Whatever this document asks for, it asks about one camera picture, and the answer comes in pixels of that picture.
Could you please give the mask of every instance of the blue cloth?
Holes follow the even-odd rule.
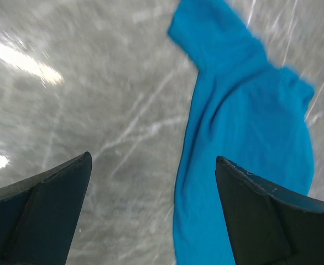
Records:
[[[168,33],[199,69],[175,184],[177,264],[232,265],[216,157],[307,195],[314,162],[304,115],[313,88],[275,68],[223,0],[182,0]]]

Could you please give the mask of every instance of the gray floor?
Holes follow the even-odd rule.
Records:
[[[0,0],[0,187],[94,157],[68,264],[175,263],[173,187],[197,75],[166,37],[177,2]],[[232,5],[275,64],[316,86],[311,196],[324,200],[324,0]]]

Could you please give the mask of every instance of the concrete floor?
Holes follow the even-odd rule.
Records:
[[[173,188],[197,75],[166,36],[177,2],[0,0],[0,187],[94,158],[67,264],[175,264]],[[310,195],[324,200],[324,0],[230,4],[276,65],[316,86]]]

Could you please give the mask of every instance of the blue towel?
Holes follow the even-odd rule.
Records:
[[[307,195],[314,162],[304,115],[313,88],[275,68],[223,0],[182,0],[168,34],[199,69],[175,184],[177,264],[232,265],[216,157]]]

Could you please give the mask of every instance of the black plastic piece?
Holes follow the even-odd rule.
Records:
[[[324,264],[324,202],[224,157],[216,180],[236,265]]]
[[[0,189],[0,264],[65,264],[91,170],[86,152]]]

